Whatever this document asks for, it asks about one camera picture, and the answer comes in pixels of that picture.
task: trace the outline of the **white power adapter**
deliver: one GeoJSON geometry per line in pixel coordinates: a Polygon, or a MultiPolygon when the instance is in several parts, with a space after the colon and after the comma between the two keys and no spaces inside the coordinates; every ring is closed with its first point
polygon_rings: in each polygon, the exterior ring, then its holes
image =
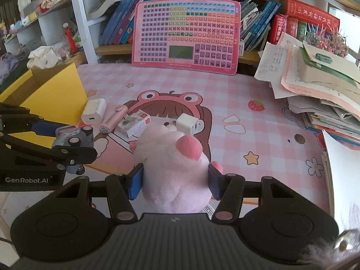
{"type": "Polygon", "coordinates": [[[106,101],[104,99],[89,99],[81,119],[86,125],[101,123],[106,111],[106,101]]]}
{"type": "Polygon", "coordinates": [[[185,135],[194,136],[198,131],[199,119],[191,115],[182,113],[176,120],[176,129],[185,135]]]}

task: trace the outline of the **cartoon flower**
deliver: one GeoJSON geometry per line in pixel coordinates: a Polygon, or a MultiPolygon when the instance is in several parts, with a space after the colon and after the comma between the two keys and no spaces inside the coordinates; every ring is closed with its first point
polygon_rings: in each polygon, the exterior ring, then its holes
{"type": "Polygon", "coordinates": [[[324,167],[321,163],[317,163],[315,157],[313,157],[311,160],[307,159],[306,165],[309,167],[307,173],[310,176],[316,175],[318,178],[321,178],[321,172],[324,171],[324,167]]]}

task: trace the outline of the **cartoon star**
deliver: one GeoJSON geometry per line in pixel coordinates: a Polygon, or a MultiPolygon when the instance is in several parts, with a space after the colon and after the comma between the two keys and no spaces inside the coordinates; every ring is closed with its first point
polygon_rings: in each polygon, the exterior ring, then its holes
{"type": "Polygon", "coordinates": [[[244,155],[244,158],[246,159],[248,166],[251,164],[259,164],[257,161],[259,159],[259,156],[253,154],[251,151],[249,151],[248,154],[244,155]]]}

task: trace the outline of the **cartoon girl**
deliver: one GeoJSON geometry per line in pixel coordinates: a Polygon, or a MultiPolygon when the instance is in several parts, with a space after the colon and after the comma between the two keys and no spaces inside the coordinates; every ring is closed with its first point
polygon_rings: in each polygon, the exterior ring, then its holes
{"type": "MultiPolygon", "coordinates": [[[[201,95],[195,92],[174,94],[174,91],[159,93],[155,90],[147,90],[142,92],[137,97],[137,100],[130,100],[125,105],[128,107],[129,115],[137,112],[139,109],[148,113],[151,116],[150,124],[163,124],[166,126],[172,123],[175,124],[176,119],[182,113],[198,118],[199,127],[194,136],[200,141],[204,154],[211,161],[208,141],[211,132],[212,115],[208,108],[200,105],[202,101],[201,95]]],[[[98,169],[96,163],[101,162],[101,167],[107,167],[111,166],[111,162],[118,161],[118,169],[121,171],[125,170],[124,173],[126,171],[129,172],[133,167],[133,155],[130,146],[137,140],[140,134],[141,131],[130,138],[117,131],[110,133],[108,137],[104,134],[99,134],[94,139],[94,146],[98,150],[99,157],[92,166],[98,169]]]]}

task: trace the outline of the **white shelf post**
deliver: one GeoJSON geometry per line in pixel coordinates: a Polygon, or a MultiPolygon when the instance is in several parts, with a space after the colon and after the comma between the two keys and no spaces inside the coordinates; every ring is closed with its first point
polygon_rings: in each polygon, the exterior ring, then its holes
{"type": "Polygon", "coordinates": [[[71,0],[75,13],[76,23],[79,29],[82,45],[84,47],[85,55],[88,64],[98,64],[98,59],[95,54],[94,45],[92,44],[88,20],[86,18],[85,7],[83,0],[71,0]]]}

